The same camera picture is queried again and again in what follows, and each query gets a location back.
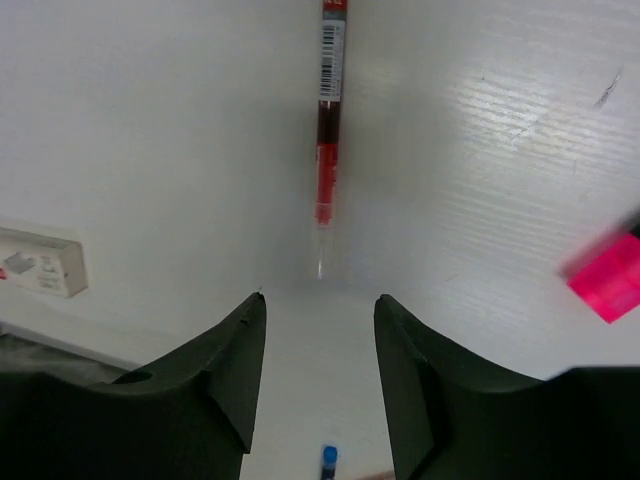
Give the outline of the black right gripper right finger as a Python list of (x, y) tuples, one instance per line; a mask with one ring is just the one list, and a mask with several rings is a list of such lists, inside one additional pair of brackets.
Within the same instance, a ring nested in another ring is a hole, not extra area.
[(513, 372), (419, 321), (389, 295), (376, 352), (399, 479), (635, 479), (639, 371)]

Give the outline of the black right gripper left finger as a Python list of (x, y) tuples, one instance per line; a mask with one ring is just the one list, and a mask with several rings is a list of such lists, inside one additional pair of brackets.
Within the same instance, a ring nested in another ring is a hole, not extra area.
[(236, 479), (250, 451), (266, 338), (250, 295), (218, 325), (111, 383), (1, 377), (5, 479)]

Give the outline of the blue gel pen clear cap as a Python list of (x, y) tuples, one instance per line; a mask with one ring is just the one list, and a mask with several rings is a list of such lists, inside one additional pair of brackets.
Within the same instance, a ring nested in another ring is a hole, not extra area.
[(333, 445), (323, 447), (320, 463), (320, 480), (334, 480), (338, 461), (338, 449)]

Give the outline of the red gel pen clear cap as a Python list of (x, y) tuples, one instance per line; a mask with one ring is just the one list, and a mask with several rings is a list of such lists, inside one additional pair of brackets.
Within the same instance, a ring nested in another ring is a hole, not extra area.
[(326, 275), (329, 237), (334, 219), (348, 4), (347, 0), (327, 0), (322, 3), (314, 202), (316, 272), (319, 279)]

